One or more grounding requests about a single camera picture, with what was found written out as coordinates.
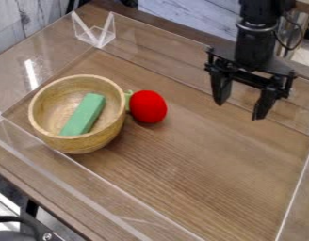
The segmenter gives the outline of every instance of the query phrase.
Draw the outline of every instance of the red ball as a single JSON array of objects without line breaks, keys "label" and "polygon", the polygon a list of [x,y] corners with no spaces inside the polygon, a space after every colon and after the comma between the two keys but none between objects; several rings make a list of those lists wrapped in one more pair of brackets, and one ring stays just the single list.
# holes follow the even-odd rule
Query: red ball
[{"label": "red ball", "polygon": [[158,123],[167,114],[166,100],[155,91],[142,90],[131,97],[130,109],[138,121]]}]

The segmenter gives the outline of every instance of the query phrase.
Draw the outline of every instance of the bowl rim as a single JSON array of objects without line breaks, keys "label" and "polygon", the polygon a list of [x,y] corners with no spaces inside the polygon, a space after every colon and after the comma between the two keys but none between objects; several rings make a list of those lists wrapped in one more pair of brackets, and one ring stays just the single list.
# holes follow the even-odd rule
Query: bowl rim
[{"label": "bowl rim", "polygon": [[67,81],[70,79],[75,79],[75,78],[79,78],[79,77],[86,77],[86,78],[95,78],[95,79],[99,79],[102,81],[106,81],[108,82],[114,87],[115,89],[119,91],[120,93],[120,96],[122,96],[122,106],[120,106],[120,110],[119,110],[119,116],[106,125],[104,130],[107,130],[112,125],[114,123],[118,121],[118,119],[120,118],[122,114],[124,113],[126,111],[126,95],[124,95],[124,92],[123,92],[123,89],[122,87],[108,78],[103,77],[103,76],[99,76],[99,75],[94,75],[94,74],[76,74],[76,75],[71,75],[71,76],[67,76],[67,77],[63,77],[60,79],[56,79],[50,85],[47,85],[34,96],[34,99],[31,101],[31,105],[30,105],[30,121],[31,121],[31,124],[34,126],[34,129],[36,131],[39,131],[43,135],[46,135],[47,137],[52,137],[52,138],[56,138],[56,139],[80,139],[80,138],[84,138],[84,137],[90,137],[92,135],[95,135],[96,133],[99,133],[100,131],[94,131],[94,132],[90,132],[90,133],[86,133],[86,134],[82,134],[82,135],[78,135],[78,136],[62,136],[62,135],[56,135],[56,134],[52,134],[51,132],[48,132],[40,125],[39,123],[36,122],[36,119],[34,117],[34,106],[36,104],[36,100],[39,99],[39,97],[42,96],[43,92],[51,88],[52,86],[58,85],[60,82],[63,81]]}]

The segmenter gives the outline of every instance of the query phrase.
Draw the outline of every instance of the cable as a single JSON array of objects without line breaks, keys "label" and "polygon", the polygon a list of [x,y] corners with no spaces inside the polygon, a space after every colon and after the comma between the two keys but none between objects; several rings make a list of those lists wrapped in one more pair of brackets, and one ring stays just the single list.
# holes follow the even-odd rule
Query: cable
[{"label": "cable", "polygon": [[303,29],[302,29],[299,23],[294,22],[294,21],[288,18],[287,15],[284,15],[283,17],[284,17],[284,19],[286,19],[294,26],[296,26],[296,27],[299,28],[299,32],[300,32],[299,42],[298,42],[298,44],[296,44],[294,47],[290,47],[290,46],[282,41],[282,39],[280,39],[280,37],[279,37],[279,35],[278,35],[278,32],[275,32],[276,40],[278,40],[279,44],[282,45],[282,47],[286,48],[288,51],[292,51],[292,50],[295,50],[295,49],[300,46],[300,43],[302,43],[302,41],[303,41]]}]

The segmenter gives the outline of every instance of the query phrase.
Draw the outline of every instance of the green block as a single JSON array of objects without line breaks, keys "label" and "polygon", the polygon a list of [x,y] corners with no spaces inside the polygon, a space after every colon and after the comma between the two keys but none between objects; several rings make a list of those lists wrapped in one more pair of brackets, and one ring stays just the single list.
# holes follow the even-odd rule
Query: green block
[{"label": "green block", "polygon": [[100,116],[100,112],[106,106],[106,98],[103,95],[88,93],[79,107],[60,131],[62,136],[78,136],[91,131],[92,126]]}]

